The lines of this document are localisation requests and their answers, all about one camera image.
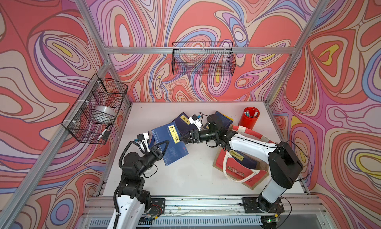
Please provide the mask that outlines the red beige canvas tote bag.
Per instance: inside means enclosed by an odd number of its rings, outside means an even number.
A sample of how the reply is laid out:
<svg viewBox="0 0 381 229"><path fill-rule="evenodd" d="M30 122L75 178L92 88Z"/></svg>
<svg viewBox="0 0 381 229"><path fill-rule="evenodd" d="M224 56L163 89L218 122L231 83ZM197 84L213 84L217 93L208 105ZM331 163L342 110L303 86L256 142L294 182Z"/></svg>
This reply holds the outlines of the red beige canvas tote bag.
<svg viewBox="0 0 381 229"><path fill-rule="evenodd" d="M222 148L216 155L213 167L235 183L254 189L270 175L269 153L276 143L262 134L243 126L231 126L235 145L230 151Z"/></svg>

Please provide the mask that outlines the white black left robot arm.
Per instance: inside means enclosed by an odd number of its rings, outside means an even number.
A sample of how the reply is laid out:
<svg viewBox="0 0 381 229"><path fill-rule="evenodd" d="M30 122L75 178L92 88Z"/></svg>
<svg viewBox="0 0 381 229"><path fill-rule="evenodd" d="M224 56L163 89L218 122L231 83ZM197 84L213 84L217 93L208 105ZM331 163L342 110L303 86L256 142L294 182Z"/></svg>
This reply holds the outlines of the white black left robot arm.
<svg viewBox="0 0 381 229"><path fill-rule="evenodd" d="M140 222L151 224L164 212L163 206L152 204L150 192L143 188L146 171L165 156L169 141L154 144L142 157L137 152L128 152L132 145L139 146L136 141L130 141L118 161L122 175L113 193L115 210L109 229L135 229Z"/></svg>

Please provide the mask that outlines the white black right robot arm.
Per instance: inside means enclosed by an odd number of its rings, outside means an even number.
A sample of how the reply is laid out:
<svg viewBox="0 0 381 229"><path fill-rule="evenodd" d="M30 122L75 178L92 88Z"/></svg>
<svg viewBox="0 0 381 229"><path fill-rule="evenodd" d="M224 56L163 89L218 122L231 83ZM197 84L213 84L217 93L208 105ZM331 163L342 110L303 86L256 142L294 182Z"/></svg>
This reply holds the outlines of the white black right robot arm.
<svg viewBox="0 0 381 229"><path fill-rule="evenodd" d="M208 128L198 126L183 135L185 143L213 141L221 147L214 165L234 183L257 186L264 178L271 179L252 209L268 213L279 205L278 200L297 181L303 164L287 142L274 143L263 135L243 126L227 126L216 115L207 117Z"/></svg>

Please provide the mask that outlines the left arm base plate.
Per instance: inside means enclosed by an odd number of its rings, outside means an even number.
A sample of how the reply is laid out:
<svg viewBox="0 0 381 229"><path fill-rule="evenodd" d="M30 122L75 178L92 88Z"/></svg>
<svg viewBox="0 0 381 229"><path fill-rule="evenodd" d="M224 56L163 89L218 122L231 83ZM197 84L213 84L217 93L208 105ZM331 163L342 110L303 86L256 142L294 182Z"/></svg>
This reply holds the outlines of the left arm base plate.
<svg viewBox="0 0 381 229"><path fill-rule="evenodd" d="M145 218L159 217L165 213L165 198L154 198L151 200L151 206L147 212L144 213Z"/></svg>

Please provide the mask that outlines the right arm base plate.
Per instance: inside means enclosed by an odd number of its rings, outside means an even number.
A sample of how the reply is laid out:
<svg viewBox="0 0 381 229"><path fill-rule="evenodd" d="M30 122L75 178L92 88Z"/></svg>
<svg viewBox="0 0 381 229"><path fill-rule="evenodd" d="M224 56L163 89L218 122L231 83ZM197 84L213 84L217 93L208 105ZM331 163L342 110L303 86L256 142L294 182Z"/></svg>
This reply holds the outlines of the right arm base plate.
<svg viewBox="0 0 381 229"><path fill-rule="evenodd" d="M285 212L280 197L274 203L258 197L243 197L239 206L244 207L245 213L282 214Z"/></svg>

